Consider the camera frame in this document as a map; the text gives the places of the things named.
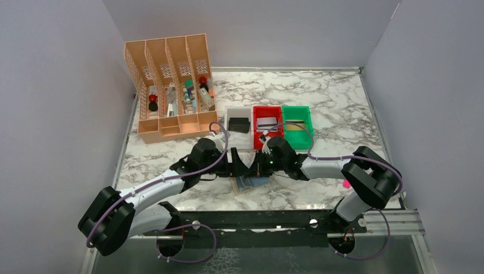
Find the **white credit card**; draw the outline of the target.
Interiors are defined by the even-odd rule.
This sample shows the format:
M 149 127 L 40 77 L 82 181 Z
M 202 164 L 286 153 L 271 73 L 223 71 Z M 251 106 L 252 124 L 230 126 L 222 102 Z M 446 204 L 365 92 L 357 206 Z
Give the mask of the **white credit card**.
M 277 117 L 263 117 L 256 119 L 257 132 L 277 132 L 278 128 L 276 127 L 276 125 L 278 125 Z

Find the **dark grey card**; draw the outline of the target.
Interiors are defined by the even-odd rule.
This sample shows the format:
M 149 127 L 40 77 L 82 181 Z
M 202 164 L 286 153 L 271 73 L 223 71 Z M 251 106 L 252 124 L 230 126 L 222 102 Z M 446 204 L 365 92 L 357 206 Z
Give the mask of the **dark grey card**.
M 230 130 L 235 130 L 235 128 L 250 128 L 250 121 L 247 117 L 231 117 L 228 120 L 228 127 Z

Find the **black chip card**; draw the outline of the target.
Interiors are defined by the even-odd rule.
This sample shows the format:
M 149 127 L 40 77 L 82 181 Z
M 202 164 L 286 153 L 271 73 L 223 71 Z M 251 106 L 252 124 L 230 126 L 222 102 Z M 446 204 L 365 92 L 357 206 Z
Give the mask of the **black chip card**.
M 250 125 L 248 124 L 236 124 L 228 127 L 228 131 L 248 133 L 250 131 Z

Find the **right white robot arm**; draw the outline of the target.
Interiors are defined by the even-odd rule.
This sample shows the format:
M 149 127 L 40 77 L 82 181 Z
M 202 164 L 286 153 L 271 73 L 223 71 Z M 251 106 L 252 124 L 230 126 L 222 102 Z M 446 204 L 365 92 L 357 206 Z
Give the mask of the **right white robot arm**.
M 351 155 L 322 157 L 296 152 L 277 136 L 257 151 L 245 177 L 270 177 L 285 172 L 293 180 L 345 179 L 353 191 L 331 212 L 331 221 L 348 225 L 370 209 L 384 209 L 402 189 L 402 175 L 369 147 L 360 146 Z

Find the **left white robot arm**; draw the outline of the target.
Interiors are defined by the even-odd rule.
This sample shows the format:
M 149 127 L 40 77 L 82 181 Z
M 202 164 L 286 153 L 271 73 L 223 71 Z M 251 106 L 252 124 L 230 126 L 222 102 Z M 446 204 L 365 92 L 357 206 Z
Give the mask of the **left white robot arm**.
M 240 177 L 249 174 L 237 149 L 218 148 L 218 143 L 201 138 L 191 153 L 170 166 L 161 175 L 136 187 L 117 191 L 103 188 L 78 223 L 87 238 L 87 246 L 103 256 L 117 251 L 135 234 L 143 222 L 136 217 L 155 203 L 180 194 L 198 184 L 202 175 Z

